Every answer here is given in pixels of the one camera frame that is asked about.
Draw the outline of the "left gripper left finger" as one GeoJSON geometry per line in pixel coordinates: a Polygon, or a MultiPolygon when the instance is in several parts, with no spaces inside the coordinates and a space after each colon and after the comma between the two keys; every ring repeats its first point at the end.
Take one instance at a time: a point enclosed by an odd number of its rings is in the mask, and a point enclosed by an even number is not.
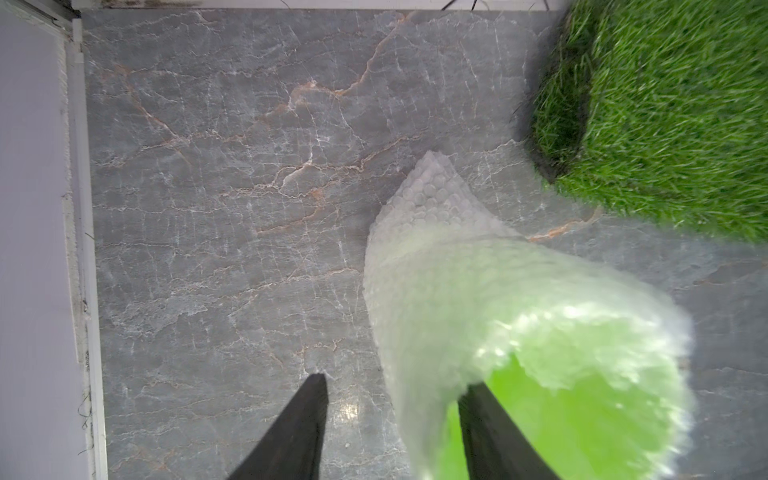
{"type": "Polygon", "coordinates": [[[328,404],[326,377],[309,375],[228,479],[318,479],[328,404]]]}

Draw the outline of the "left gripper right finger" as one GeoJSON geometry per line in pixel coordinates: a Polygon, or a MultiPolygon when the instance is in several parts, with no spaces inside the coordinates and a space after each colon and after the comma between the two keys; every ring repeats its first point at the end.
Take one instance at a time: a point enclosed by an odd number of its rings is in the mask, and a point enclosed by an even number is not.
{"type": "Polygon", "coordinates": [[[470,479],[560,479],[484,383],[471,385],[458,409],[470,479]]]}

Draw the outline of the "green plastic wine glass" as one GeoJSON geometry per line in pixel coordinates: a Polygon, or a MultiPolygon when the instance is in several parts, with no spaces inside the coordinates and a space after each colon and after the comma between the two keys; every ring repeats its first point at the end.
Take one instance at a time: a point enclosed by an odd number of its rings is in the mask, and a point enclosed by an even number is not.
{"type": "Polygon", "coordinates": [[[469,449],[459,400],[488,388],[562,479],[670,476],[691,428],[683,361],[690,316],[611,312],[585,305],[493,315],[444,311],[429,318],[428,376],[439,397],[425,479],[465,479],[469,449]]]}

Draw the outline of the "bubble wrap sheet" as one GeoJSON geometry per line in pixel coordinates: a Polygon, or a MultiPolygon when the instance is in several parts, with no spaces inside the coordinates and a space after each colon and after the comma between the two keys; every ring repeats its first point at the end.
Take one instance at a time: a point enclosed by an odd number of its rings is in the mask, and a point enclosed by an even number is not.
{"type": "Polygon", "coordinates": [[[416,163],[378,214],[368,236],[363,288],[416,479],[425,479],[439,397],[425,350],[432,314],[518,314],[581,305],[632,314],[686,312],[629,274],[526,240],[475,197],[439,152],[416,163]]]}

